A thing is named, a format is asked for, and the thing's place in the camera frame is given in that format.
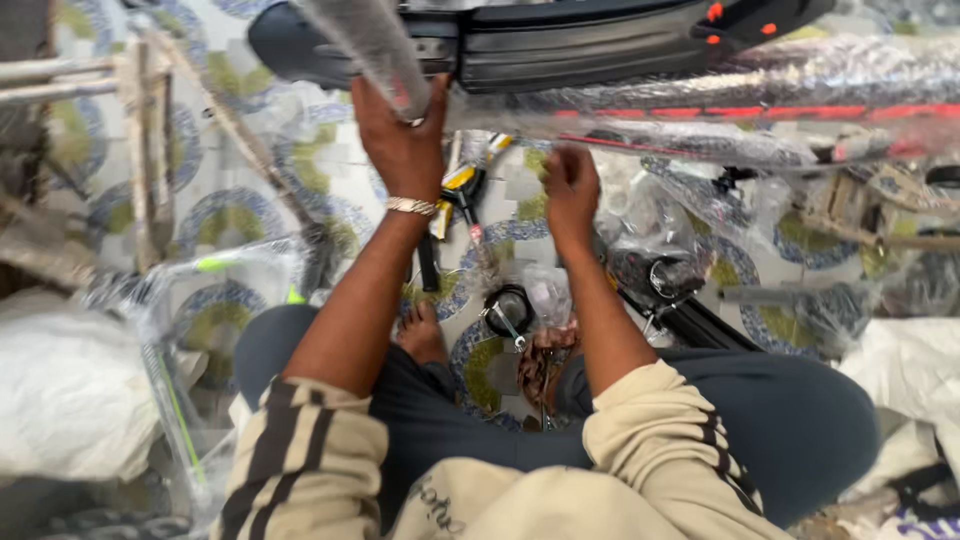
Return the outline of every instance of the beige sweatshirt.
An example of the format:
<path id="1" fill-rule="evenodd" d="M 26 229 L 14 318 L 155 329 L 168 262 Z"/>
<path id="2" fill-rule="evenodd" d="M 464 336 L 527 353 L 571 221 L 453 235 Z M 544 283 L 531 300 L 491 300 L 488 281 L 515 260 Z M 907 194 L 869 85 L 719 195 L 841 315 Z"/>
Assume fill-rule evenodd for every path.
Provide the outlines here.
<path id="1" fill-rule="evenodd" d="M 211 539 L 378 537 L 386 427 L 370 399 L 314 380 L 275 380 L 241 436 Z M 592 471 L 523 474 L 444 459 L 413 486 L 395 540 L 788 539 L 728 453 L 713 406 L 662 361 L 593 401 Z"/>

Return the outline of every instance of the dark pants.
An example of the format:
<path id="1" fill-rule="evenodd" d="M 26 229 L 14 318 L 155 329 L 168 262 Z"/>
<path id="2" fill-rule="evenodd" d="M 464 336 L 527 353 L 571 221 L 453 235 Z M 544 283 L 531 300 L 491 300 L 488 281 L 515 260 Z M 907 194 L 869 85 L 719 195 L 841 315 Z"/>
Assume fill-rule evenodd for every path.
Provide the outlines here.
<path id="1" fill-rule="evenodd" d="M 316 313 L 310 306 L 275 307 L 244 330 L 233 373 L 252 408 Z M 764 353 L 659 353 L 716 407 L 732 455 L 749 470 L 775 525 L 785 528 L 830 503 L 874 463 L 879 435 L 873 403 L 828 366 Z M 508 432 L 467 416 L 453 404 L 452 389 L 443 366 L 419 367 L 391 346 L 370 410 L 390 435 L 378 498 L 384 528 L 393 523 L 411 484 L 445 457 L 474 457 L 524 472 L 551 465 L 592 467 L 582 426 Z M 592 412 L 582 358 L 564 370 L 557 394 L 565 412 Z"/>

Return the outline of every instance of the person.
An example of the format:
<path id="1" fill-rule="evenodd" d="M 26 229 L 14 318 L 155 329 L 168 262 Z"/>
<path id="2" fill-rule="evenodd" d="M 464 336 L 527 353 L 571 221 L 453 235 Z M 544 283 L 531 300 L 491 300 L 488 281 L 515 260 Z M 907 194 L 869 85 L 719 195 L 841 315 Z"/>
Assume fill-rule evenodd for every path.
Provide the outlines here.
<path id="1" fill-rule="evenodd" d="M 417 127 L 366 80 L 352 92 L 391 196 L 436 201 L 445 78 Z M 590 153 L 558 147 L 545 169 L 584 351 L 556 402 L 586 421 L 529 433 L 467 416 L 427 304 L 390 343 L 429 217 L 389 210 L 322 309 L 275 307 L 242 334 L 234 376 L 256 413 L 211 538 L 788 538 L 868 470 L 873 405 L 826 365 L 651 348 L 589 248 Z"/>

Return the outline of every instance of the striped sleeve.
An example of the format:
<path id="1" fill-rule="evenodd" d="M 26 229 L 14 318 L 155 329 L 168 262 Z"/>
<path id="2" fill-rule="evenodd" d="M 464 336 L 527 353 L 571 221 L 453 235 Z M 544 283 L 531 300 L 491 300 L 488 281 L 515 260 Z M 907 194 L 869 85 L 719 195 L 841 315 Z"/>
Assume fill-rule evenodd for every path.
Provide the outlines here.
<path id="1" fill-rule="evenodd" d="M 314 380 L 274 380 L 240 436 L 210 538 L 376 538 L 387 431 L 369 406 Z"/>
<path id="2" fill-rule="evenodd" d="M 584 446 L 596 470 L 635 489 L 686 537 L 788 538 L 763 518 L 713 405 L 662 360 L 617 381 L 593 407 Z"/>

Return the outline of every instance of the black stripe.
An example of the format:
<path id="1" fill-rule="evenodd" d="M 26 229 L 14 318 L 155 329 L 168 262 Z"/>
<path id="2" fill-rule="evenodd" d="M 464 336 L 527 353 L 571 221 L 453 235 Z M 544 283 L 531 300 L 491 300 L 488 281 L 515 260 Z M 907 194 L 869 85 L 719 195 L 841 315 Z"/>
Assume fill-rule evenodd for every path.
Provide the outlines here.
<path id="1" fill-rule="evenodd" d="M 709 412 L 702 409 L 701 412 L 707 415 L 707 421 L 700 425 L 700 428 L 704 431 L 704 444 L 709 444 L 710 446 L 715 447 L 717 445 L 717 413 L 716 411 Z"/>
<path id="2" fill-rule="evenodd" d="M 326 433 L 330 430 L 331 420 L 333 420 L 333 409 L 325 408 L 320 411 L 320 416 L 317 417 L 317 425 L 313 428 L 313 434 L 310 436 L 310 448 L 307 450 L 306 459 L 303 461 L 303 470 L 316 471 L 320 469 L 320 459 L 324 456 Z"/>
<path id="3" fill-rule="evenodd" d="M 268 405 L 290 406 L 294 401 L 294 394 L 297 393 L 297 386 L 277 378 L 270 383 L 270 396 L 267 398 Z"/>
<path id="4" fill-rule="evenodd" d="M 724 475 L 730 473 L 730 453 L 722 448 L 717 449 L 717 466 L 716 470 Z"/>
<path id="5" fill-rule="evenodd" d="M 310 403 L 313 405 L 326 405 L 326 396 L 320 390 L 310 390 Z"/>
<path id="6" fill-rule="evenodd" d="M 276 483 L 276 490 L 274 490 L 274 495 L 270 498 L 270 502 L 260 508 L 256 512 L 256 515 L 253 516 L 253 523 L 251 523 L 250 526 L 250 540 L 264 540 L 267 535 L 267 523 L 270 522 L 270 518 L 274 515 L 274 510 L 281 503 L 286 503 L 287 499 L 290 498 L 290 492 L 294 488 L 294 483 L 297 482 L 297 479 L 300 478 L 302 473 L 303 471 L 296 471 L 296 473 L 283 475 L 280 481 Z"/>
<path id="7" fill-rule="evenodd" d="M 221 540 L 236 540 L 244 522 L 247 521 L 247 516 L 250 515 L 253 499 L 256 498 L 256 495 L 260 493 L 266 483 L 267 480 L 247 483 L 230 494 L 221 513 L 223 524 Z"/>
<path id="8" fill-rule="evenodd" d="M 740 500 L 740 503 L 743 504 L 745 508 L 755 513 L 756 515 L 760 516 L 761 518 L 763 517 L 763 512 L 760 511 L 760 507 L 756 505 L 753 499 L 751 499 L 750 497 L 747 497 L 745 493 L 740 491 L 739 487 L 737 487 L 735 484 L 730 483 L 727 480 L 727 475 L 721 473 L 720 471 L 717 471 L 717 476 L 720 477 L 720 479 L 725 484 L 727 484 L 730 487 L 730 489 L 733 490 L 733 493 L 736 494 L 736 497 Z"/>
<path id="9" fill-rule="evenodd" d="M 736 485 L 740 486 L 740 489 L 747 494 L 747 497 L 752 497 L 756 493 L 756 484 L 754 484 L 753 479 L 750 478 L 750 475 L 747 474 L 746 469 L 743 466 L 740 466 L 740 478 L 734 479 Z"/>
<path id="10" fill-rule="evenodd" d="M 297 430 L 300 407 L 276 405 L 271 403 L 272 399 L 273 396 L 267 399 L 266 426 L 253 446 L 247 482 L 265 480 L 283 472 L 283 461 Z"/>
<path id="11" fill-rule="evenodd" d="M 250 515 L 257 494 L 270 477 L 283 472 L 283 461 L 287 457 L 287 450 L 297 428 L 297 418 L 300 416 L 299 407 L 284 406 L 289 405 L 293 398 L 293 393 L 285 390 L 276 382 L 272 385 L 265 407 L 266 425 L 253 446 L 247 479 L 244 485 L 230 494 L 224 504 L 221 514 L 224 524 L 222 540 L 236 540 Z"/>
<path id="12" fill-rule="evenodd" d="M 264 540 L 267 535 L 267 523 L 274 515 L 276 508 L 286 503 L 290 499 L 290 493 L 293 491 L 294 483 L 304 472 L 313 472 L 320 468 L 320 461 L 324 455 L 324 445 L 326 444 L 326 433 L 330 431 L 330 421 L 333 419 L 333 409 L 325 408 L 317 416 L 317 422 L 313 426 L 310 434 L 310 442 L 307 447 L 306 459 L 303 461 L 303 467 L 295 473 L 283 475 L 276 484 L 274 495 L 270 502 L 257 511 L 253 517 L 253 523 L 250 528 L 250 540 Z"/>

